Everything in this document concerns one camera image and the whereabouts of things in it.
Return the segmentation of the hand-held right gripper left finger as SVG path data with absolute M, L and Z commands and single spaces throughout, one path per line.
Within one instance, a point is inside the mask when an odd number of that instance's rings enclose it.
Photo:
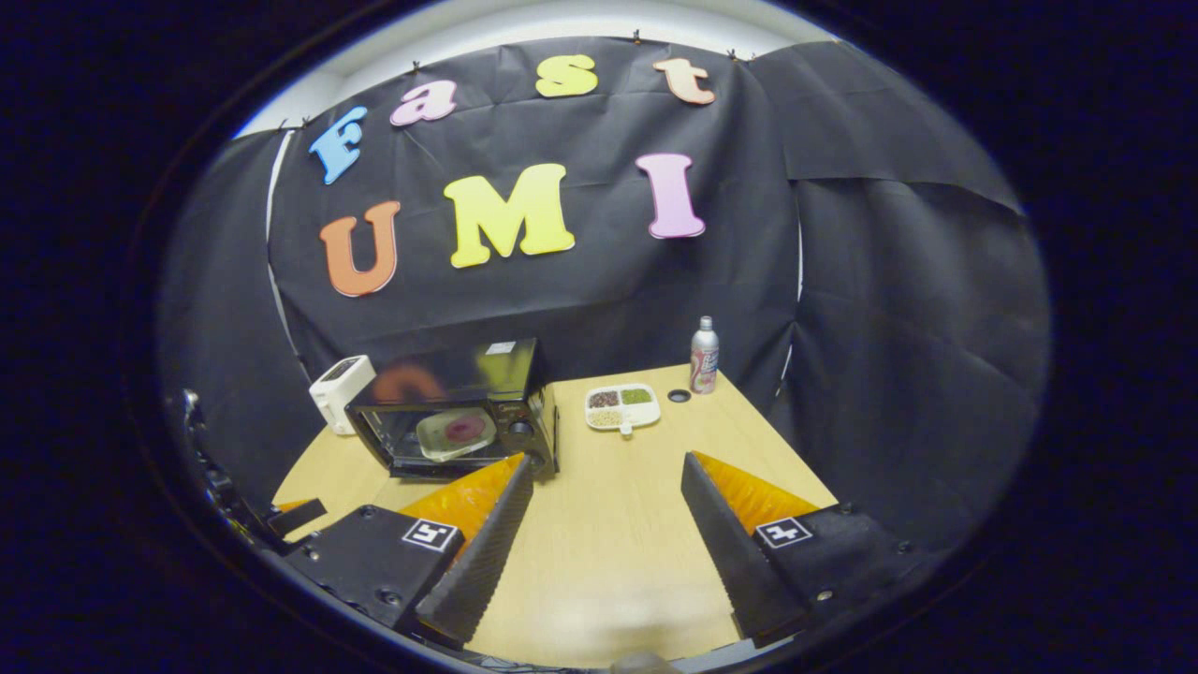
M 283 555 L 386 629 L 462 646 L 488 611 L 533 494 L 518 453 L 407 508 L 362 505 Z

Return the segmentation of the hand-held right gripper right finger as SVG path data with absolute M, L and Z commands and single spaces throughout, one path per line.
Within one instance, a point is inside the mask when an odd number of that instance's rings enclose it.
M 851 503 L 817 508 L 748 470 L 689 453 L 680 494 L 742 637 L 813 645 L 881 615 L 928 578 L 928 549 Z

